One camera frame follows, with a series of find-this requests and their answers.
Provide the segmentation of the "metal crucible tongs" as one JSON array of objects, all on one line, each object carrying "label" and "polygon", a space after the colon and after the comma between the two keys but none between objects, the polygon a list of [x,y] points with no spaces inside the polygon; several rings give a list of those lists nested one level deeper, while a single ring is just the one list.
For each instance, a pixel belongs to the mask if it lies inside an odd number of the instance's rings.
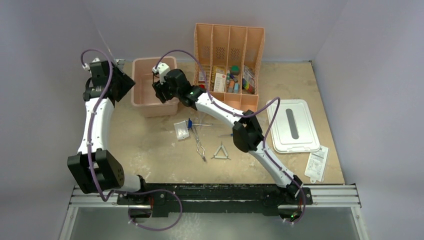
[{"label": "metal crucible tongs", "polygon": [[194,118],[192,120],[191,130],[192,130],[192,133],[194,135],[195,142],[196,142],[196,151],[200,155],[201,159],[206,163],[207,160],[206,160],[206,157],[205,157],[205,148],[202,146],[202,143],[199,139],[199,134],[198,134],[198,131],[197,131],[197,128],[196,128],[197,124],[199,124],[199,123],[200,123],[199,119]]}]

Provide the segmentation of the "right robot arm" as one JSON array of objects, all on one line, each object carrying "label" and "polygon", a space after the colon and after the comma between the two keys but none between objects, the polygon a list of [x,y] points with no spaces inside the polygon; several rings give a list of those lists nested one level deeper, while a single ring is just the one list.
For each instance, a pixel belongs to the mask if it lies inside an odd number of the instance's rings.
[{"label": "right robot arm", "polygon": [[252,155],[267,170],[281,189],[280,196],[284,202],[292,204],[300,196],[306,196],[299,177],[280,163],[270,150],[255,112],[243,112],[216,99],[206,89],[192,85],[181,69],[157,66],[153,67],[152,73],[159,77],[152,86],[162,103],[177,98],[184,106],[206,113],[231,127],[236,148]]}]

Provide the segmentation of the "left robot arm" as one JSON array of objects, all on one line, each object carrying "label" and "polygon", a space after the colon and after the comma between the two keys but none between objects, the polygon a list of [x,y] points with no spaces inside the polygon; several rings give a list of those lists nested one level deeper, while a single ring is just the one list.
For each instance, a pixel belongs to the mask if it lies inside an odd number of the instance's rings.
[{"label": "left robot arm", "polygon": [[108,150],[115,104],[133,88],[135,82],[107,60],[96,58],[84,68],[91,74],[83,93],[85,126],[76,155],[67,159],[68,169],[85,194],[96,193],[99,189],[130,192],[130,199],[142,205],[149,199],[149,191],[142,186],[142,178],[125,174],[122,165]]}]

